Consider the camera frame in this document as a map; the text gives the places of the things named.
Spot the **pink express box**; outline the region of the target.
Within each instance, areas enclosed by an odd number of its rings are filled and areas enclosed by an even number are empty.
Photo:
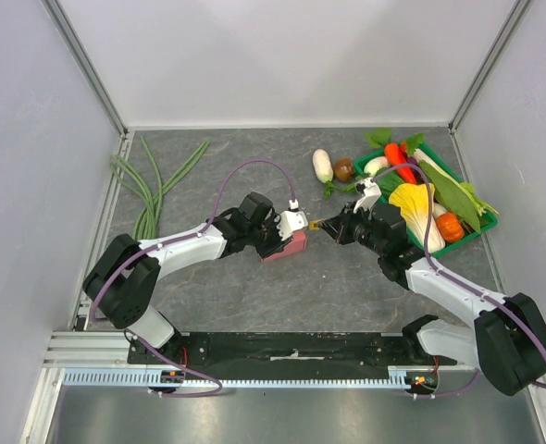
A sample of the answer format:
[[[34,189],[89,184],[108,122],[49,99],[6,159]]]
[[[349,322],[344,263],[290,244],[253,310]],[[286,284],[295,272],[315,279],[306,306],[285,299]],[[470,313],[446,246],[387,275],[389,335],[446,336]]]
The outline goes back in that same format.
[[[266,258],[262,258],[262,262],[270,262],[292,254],[299,253],[306,248],[307,238],[304,231],[298,231],[292,235],[291,241],[286,244],[278,253],[273,253]]]

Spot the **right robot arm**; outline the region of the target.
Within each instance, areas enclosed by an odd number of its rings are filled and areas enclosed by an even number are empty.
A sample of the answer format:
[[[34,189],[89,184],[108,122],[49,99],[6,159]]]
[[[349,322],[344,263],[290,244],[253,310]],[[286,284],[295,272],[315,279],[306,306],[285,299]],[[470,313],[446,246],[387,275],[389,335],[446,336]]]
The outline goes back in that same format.
[[[361,210],[350,203],[317,225],[340,245],[357,242],[371,250],[388,280],[463,321],[460,327],[431,315],[415,321],[400,343],[407,362],[448,357],[476,368],[507,396],[529,385],[546,389],[546,322],[532,298],[487,290],[439,264],[409,240],[393,205]]]

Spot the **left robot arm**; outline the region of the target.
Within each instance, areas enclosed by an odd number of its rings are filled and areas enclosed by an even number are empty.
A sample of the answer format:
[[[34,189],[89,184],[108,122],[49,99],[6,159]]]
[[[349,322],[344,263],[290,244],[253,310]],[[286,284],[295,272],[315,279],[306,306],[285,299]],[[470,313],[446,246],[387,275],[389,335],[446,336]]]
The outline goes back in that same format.
[[[278,213],[268,198],[253,191],[238,207],[196,228],[155,240],[115,237],[84,279],[82,290],[93,301],[93,313],[100,312],[113,327],[143,339],[153,358],[169,364],[179,356],[180,333],[150,305],[157,281],[245,247],[253,247],[263,260],[286,253],[307,225],[297,202]]]

